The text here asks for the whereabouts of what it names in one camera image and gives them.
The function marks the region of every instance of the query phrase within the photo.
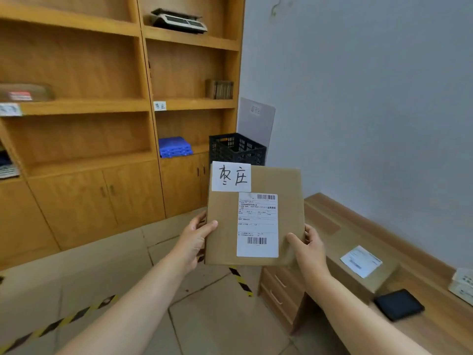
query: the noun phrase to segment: blue plastic crate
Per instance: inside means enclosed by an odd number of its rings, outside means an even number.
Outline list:
[[[160,138],[158,143],[161,158],[190,156],[194,154],[191,145],[182,137]]]

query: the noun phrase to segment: yellow and black tape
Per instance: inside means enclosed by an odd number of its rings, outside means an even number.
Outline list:
[[[248,296],[253,296],[253,292],[251,291],[250,287],[248,284],[245,282],[243,277],[240,275],[237,269],[229,267],[230,272],[236,277],[236,281],[238,281],[238,284],[240,284],[241,288],[248,294]]]
[[[62,318],[58,321],[53,322],[52,324],[49,324],[46,327],[40,328],[36,331],[33,331],[29,333],[28,335],[25,335],[23,337],[20,337],[14,341],[11,341],[8,344],[5,344],[4,346],[0,346],[0,355],[6,354],[12,350],[15,350],[16,348],[32,341],[39,339],[40,337],[45,336],[46,334],[49,334],[52,331],[55,331],[58,328],[62,328],[63,326],[70,324],[72,322],[75,322],[84,316],[90,315],[93,311],[102,309],[107,305],[113,304],[118,300],[118,295],[112,295],[106,299],[104,299],[102,302],[94,304],[92,306],[89,306],[85,309],[82,309],[73,315],[70,315],[68,317]]]

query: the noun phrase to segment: hand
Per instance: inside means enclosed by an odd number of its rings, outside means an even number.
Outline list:
[[[303,243],[293,233],[287,234],[286,237],[296,252],[299,268],[306,281],[310,275],[315,275],[319,279],[331,276],[327,267],[325,246],[313,227],[305,225],[305,237],[309,240],[309,244]]]
[[[179,262],[182,262],[186,274],[197,266],[197,255],[204,245],[205,238],[217,229],[218,222],[216,220],[205,224],[206,216],[207,212],[202,212],[192,219],[169,253],[170,256],[174,256]]]

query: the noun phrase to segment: black plastic crate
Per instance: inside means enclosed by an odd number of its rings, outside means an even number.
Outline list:
[[[264,166],[266,147],[239,133],[210,136],[210,163],[234,162]]]

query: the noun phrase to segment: black wallet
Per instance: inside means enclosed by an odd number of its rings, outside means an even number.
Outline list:
[[[373,302],[390,321],[398,321],[425,310],[425,307],[406,289],[379,296]]]

